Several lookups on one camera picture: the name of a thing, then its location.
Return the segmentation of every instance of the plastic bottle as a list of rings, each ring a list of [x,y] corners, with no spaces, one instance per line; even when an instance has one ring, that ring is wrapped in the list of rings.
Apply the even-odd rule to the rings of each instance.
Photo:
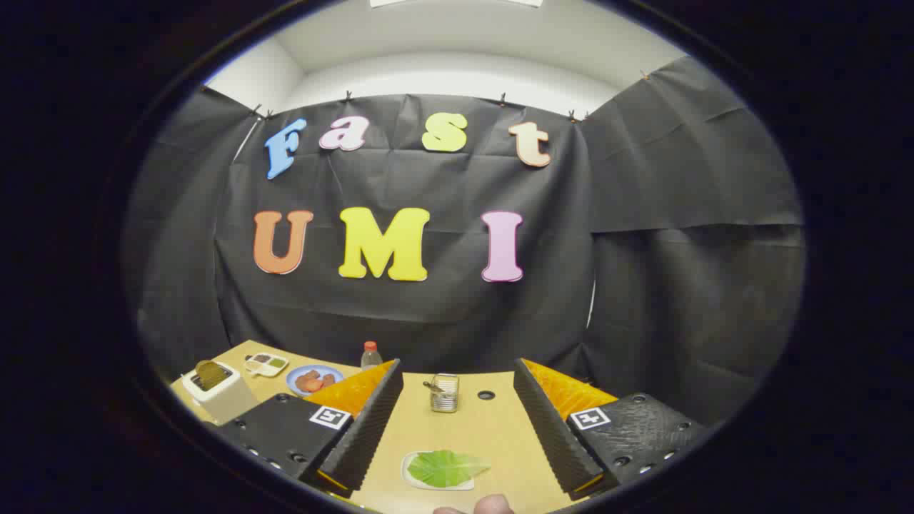
[[[377,343],[375,341],[365,342],[365,353],[362,354],[362,370],[372,369],[384,363],[381,354],[377,353]]]

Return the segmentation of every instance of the metal can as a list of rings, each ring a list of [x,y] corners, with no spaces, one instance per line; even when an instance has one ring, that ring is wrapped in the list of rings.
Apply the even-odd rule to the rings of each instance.
[[[460,377],[450,373],[438,373],[431,379],[431,384],[443,392],[431,392],[431,409],[435,412],[457,411],[457,394],[460,390]]]

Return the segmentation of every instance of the pink letter i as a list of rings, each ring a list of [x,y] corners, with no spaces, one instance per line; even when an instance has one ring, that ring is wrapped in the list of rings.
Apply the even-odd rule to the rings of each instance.
[[[483,270],[486,282],[517,282],[524,276],[515,254],[515,233],[523,221],[520,214],[506,210],[483,214],[483,222],[489,226],[489,265]]]

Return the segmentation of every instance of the letter f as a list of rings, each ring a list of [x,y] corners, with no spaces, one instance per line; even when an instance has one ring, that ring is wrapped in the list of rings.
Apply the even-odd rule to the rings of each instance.
[[[267,144],[264,146],[270,154],[270,171],[267,172],[268,180],[273,180],[292,165],[292,161],[295,159],[290,157],[286,151],[294,152],[298,150],[298,131],[302,130],[305,125],[307,123],[304,118],[299,118],[267,140]]]

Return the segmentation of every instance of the white tray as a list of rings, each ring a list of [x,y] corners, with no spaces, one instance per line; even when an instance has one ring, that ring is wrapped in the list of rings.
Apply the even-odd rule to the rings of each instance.
[[[426,484],[425,482],[413,478],[413,476],[409,474],[409,471],[407,471],[409,465],[412,464],[412,459],[419,456],[419,454],[430,453],[431,452],[413,452],[411,454],[406,454],[406,456],[403,457],[403,464],[400,467],[400,474],[403,475],[403,479],[406,480],[408,484],[419,489],[428,489],[431,491],[472,491],[473,488],[476,487],[476,482],[472,478],[466,482],[463,482],[462,484],[450,487],[433,487]]]

